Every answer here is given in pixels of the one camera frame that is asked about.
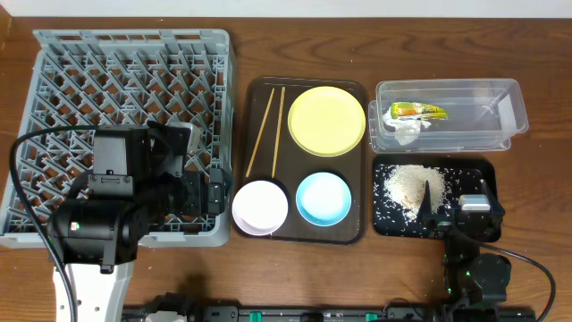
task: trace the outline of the rice pile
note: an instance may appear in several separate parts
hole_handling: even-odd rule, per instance
[[[406,209],[403,216],[406,221],[417,219],[417,213],[425,194],[425,181],[431,191],[431,211],[436,213],[443,205],[445,194],[450,186],[445,182],[444,174],[437,169],[424,168],[422,165],[397,165],[385,180],[385,196]]]

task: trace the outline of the white wall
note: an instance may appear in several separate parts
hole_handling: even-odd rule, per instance
[[[572,0],[0,0],[12,16],[572,18]]]

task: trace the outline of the pair of chopsticks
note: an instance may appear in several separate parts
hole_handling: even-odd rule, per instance
[[[280,97],[280,110],[278,112],[278,127],[276,128],[276,142],[274,143],[274,160],[272,163],[272,177],[274,178],[274,173],[276,172],[276,159],[278,158],[278,144],[280,142],[280,128],[282,125],[282,109],[284,107],[284,93],[286,88],[282,87],[282,94]],[[250,175],[250,170],[252,169],[252,164],[254,164],[254,157],[257,155],[258,143],[260,143],[260,138],[262,138],[262,131],[265,128],[266,117],[268,116],[268,111],[270,111],[270,105],[272,104],[272,97],[274,96],[274,89],[270,93],[270,98],[268,98],[268,104],[266,105],[265,115],[262,118],[262,124],[260,124],[260,130],[258,130],[257,142],[254,145],[254,150],[252,151],[252,156],[250,157],[250,163],[247,169],[247,178]]]

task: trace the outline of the light blue bowl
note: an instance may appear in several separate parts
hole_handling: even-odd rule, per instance
[[[310,224],[322,227],[336,225],[351,208],[351,192],[335,174],[312,174],[296,191],[296,207]]]

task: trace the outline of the wooden table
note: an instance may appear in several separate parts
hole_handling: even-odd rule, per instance
[[[248,84],[262,75],[350,79],[370,99],[386,80],[514,78],[530,130],[510,150],[487,153],[507,209],[497,245],[543,263],[558,294],[550,321],[572,318],[572,21],[436,19],[38,19],[0,23],[0,182],[16,138],[39,46],[33,29],[221,28],[239,61],[235,120],[244,126]],[[394,297],[438,301],[442,241],[387,238],[370,223],[355,246],[243,238],[214,249],[139,249],[126,303],[165,292],[250,305],[380,306]],[[549,294],[537,268],[511,260],[509,305],[540,314]],[[0,320],[53,321],[53,265],[45,250],[0,249]]]

